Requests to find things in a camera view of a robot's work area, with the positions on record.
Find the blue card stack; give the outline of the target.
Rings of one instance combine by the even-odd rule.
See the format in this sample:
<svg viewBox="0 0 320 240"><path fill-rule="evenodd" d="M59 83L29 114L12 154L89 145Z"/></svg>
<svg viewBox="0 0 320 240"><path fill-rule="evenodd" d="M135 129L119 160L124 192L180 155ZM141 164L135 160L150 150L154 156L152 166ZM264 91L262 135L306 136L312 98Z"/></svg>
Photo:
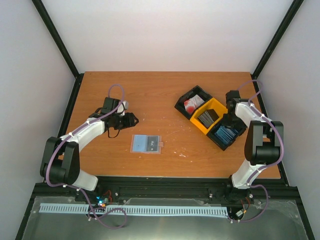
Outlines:
<svg viewBox="0 0 320 240"><path fill-rule="evenodd" d="M231 144L237 137L238 131L233 128L227 128L221 125L214 135L224 144L229 145Z"/></svg>

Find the pink card holder wallet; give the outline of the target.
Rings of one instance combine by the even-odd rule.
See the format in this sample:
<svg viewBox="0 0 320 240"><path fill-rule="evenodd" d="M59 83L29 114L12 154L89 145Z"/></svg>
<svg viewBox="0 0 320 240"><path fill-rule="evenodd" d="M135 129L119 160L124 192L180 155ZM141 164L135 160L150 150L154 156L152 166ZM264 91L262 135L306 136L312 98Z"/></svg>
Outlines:
<svg viewBox="0 0 320 240"><path fill-rule="evenodd" d="M131 140L131 153L160 154L164 142L160 135L134 134Z"/></svg>

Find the dark card stack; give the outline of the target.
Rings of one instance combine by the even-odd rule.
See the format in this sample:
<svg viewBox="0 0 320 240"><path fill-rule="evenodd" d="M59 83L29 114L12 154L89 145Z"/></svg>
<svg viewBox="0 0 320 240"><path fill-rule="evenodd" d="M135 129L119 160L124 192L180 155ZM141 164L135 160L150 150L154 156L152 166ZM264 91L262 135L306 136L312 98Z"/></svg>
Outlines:
<svg viewBox="0 0 320 240"><path fill-rule="evenodd" d="M214 109L205 110L197 118L207 129L219 118Z"/></svg>

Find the white card stack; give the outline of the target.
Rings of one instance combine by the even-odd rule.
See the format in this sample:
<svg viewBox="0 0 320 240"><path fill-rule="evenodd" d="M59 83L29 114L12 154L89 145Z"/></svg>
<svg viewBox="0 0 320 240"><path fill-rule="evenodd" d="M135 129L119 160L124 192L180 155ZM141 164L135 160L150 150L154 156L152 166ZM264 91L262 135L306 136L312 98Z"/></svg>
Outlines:
<svg viewBox="0 0 320 240"><path fill-rule="evenodd" d="M205 101L199 96L195 95L190 99L187 99L183 105L188 114L192 114L195 109L197 109L200 105L202 105Z"/></svg>

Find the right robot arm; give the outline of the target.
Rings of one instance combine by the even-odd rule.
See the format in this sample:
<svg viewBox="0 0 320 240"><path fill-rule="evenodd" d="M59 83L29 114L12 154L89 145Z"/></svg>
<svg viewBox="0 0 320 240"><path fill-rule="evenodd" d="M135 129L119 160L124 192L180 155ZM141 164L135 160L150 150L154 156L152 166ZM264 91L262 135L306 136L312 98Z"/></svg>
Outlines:
<svg viewBox="0 0 320 240"><path fill-rule="evenodd" d="M247 127L244 161L231 175L232 187L246 190L265 169L278 165L284 157L284 125L261 113L251 99L242 99L238 90L226 93L227 113L223 126L229 133Z"/></svg>

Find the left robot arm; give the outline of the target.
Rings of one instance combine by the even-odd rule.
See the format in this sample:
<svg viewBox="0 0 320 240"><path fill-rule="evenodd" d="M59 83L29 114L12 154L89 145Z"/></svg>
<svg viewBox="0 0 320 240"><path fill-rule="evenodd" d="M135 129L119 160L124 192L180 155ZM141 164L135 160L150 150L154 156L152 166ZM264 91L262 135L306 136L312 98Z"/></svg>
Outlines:
<svg viewBox="0 0 320 240"><path fill-rule="evenodd" d="M45 144L40 175L51 187L73 186L86 190L92 201L103 198L104 188L98 185L98 178L81 170L80 152L92 140L110 129L121 131L134 127L138 118L127 112L129 103L106 97L102 107L89 115L75 130L60 137L50 137Z"/></svg>

